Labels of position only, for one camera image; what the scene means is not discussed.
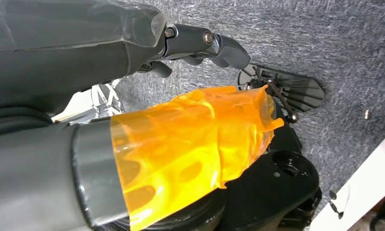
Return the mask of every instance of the robotic arm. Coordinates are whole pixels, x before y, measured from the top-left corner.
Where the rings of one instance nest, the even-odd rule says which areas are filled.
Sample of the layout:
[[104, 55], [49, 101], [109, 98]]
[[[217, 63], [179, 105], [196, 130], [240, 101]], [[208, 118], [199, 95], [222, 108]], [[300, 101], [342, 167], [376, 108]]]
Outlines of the robotic arm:
[[[237, 69], [250, 62], [237, 41], [206, 28], [169, 25], [156, 8], [143, 4], [0, 0], [0, 230], [115, 230], [112, 222], [126, 220], [128, 208], [117, 175], [110, 120], [70, 126], [53, 124], [50, 116], [63, 111], [74, 93], [95, 84], [135, 72], [153, 71], [168, 77], [171, 69], [163, 60], [183, 59], [198, 65], [206, 58], [220, 67]], [[246, 205], [251, 197], [226, 205], [225, 192], [214, 191], [209, 198], [217, 201], [215, 210], [207, 209], [206, 197], [189, 208], [189, 213], [182, 213], [182, 220], [193, 212], [211, 211], [210, 215], [197, 215], [196, 221], [212, 225], [200, 230], [213, 230], [221, 218], [212, 217], [226, 210], [228, 219], [220, 225], [221, 230], [235, 230], [235, 226], [259, 230], [256, 227], [265, 227], [265, 223], [259, 223], [258, 218], [280, 221], [318, 190], [313, 165], [298, 157], [297, 140], [293, 147], [297, 154], [283, 155], [282, 161], [298, 158], [310, 177], [307, 181], [279, 178], [286, 181], [280, 190], [292, 190], [292, 195], [277, 204], [265, 204], [263, 209], [251, 208], [247, 211], [251, 218], [239, 218], [231, 213], [233, 208], [226, 207]], [[275, 171], [270, 155], [261, 159], [259, 169]], [[250, 174], [243, 176], [246, 180], [232, 182], [229, 195], [242, 197], [238, 188], [252, 188]], [[259, 178], [263, 184], [278, 180], [273, 174], [263, 176]], [[257, 195], [270, 194], [264, 190], [257, 189]], [[128, 223], [117, 226], [128, 228]], [[195, 230], [199, 226], [189, 227]], [[160, 223], [155, 229], [169, 228]]]

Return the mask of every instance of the gray cylinder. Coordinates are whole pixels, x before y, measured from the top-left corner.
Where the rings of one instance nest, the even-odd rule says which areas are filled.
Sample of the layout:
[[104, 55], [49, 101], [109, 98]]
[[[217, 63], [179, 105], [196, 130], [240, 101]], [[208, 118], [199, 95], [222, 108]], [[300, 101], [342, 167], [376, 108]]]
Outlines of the gray cylinder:
[[90, 230], [71, 164], [77, 128], [61, 123], [0, 136], [0, 231]]

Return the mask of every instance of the screw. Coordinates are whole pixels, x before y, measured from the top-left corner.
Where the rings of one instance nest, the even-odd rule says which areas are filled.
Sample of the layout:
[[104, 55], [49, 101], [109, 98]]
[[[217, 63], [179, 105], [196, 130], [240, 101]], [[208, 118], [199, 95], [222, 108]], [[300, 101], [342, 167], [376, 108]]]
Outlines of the screw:
[[172, 37], [175, 36], [175, 34], [176, 33], [174, 32], [174, 30], [172, 28], [167, 28], [167, 29], [164, 30], [164, 36], [166, 38], [172, 38]]
[[212, 41], [214, 40], [214, 37], [212, 36], [212, 33], [209, 31], [204, 32], [203, 34], [204, 43], [207, 46], [211, 46]]

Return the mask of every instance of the orange tape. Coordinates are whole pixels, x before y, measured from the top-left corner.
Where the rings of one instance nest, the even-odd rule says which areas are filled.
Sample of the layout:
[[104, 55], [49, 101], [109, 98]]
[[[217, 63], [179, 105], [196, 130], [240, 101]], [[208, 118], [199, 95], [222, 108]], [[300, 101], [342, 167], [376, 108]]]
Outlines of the orange tape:
[[147, 110], [112, 117], [117, 169], [132, 231], [238, 178], [269, 145], [274, 103], [265, 87], [194, 90]]

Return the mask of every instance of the black plastic part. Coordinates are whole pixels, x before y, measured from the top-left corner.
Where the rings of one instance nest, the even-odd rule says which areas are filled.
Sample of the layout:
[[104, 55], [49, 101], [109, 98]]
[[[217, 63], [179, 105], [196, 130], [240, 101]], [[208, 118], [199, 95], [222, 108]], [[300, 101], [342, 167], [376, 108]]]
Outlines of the black plastic part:
[[321, 190], [318, 189], [311, 198], [307, 199], [282, 218], [279, 222], [278, 230], [301, 231], [306, 226], [309, 226], [320, 200]]
[[335, 192], [333, 192], [333, 191], [329, 191], [329, 196], [330, 196], [330, 198], [332, 199], [332, 200], [335, 200], [335, 199], [337, 199], [337, 194], [335, 194]]
[[[213, 231], [221, 221], [226, 190], [217, 189], [179, 212], [149, 226], [145, 231]], [[98, 227], [96, 231], [128, 230], [129, 219], [124, 218]]]
[[[255, 70], [258, 70], [262, 78], [257, 78]], [[257, 81], [258, 85], [263, 86], [266, 79], [272, 80], [281, 89], [282, 96], [295, 112], [318, 108], [325, 98], [324, 90], [316, 80], [258, 64], [250, 64], [239, 73], [238, 86], [240, 90], [244, 90], [250, 83], [250, 86], [257, 88], [253, 82]]]
[[154, 72], [161, 78], [167, 78], [171, 75], [173, 70], [171, 70], [171, 68], [165, 65], [163, 62], [152, 61], [152, 62], [143, 64], [143, 66], [141, 66], [141, 68], [137, 72], [140, 72], [140, 73]]
[[89, 230], [72, 172], [66, 123], [0, 136], [0, 231]]
[[294, 177], [275, 165], [274, 155], [262, 155], [238, 180], [227, 183], [228, 202], [220, 231], [277, 230], [278, 224], [269, 226], [272, 220], [280, 221], [319, 189], [318, 174], [309, 161], [301, 161], [310, 169], [309, 175]]
[[209, 48], [204, 43], [206, 28], [174, 24], [175, 36], [166, 39], [166, 59], [177, 59]]
[[203, 59], [196, 59], [196, 58], [191, 57], [191, 56], [185, 56], [182, 58], [182, 60], [184, 60], [186, 63], [193, 65], [193, 66], [200, 65], [203, 62]]
[[65, 109], [77, 91], [121, 78], [127, 72], [123, 42], [2, 53], [0, 108], [25, 106], [54, 115]]
[[245, 49], [234, 39], [227, 36], [216, 35], [219, 39], [219, 53], [211, 61], [220, 67], [232, 66], [244, 69], [251, 61]]

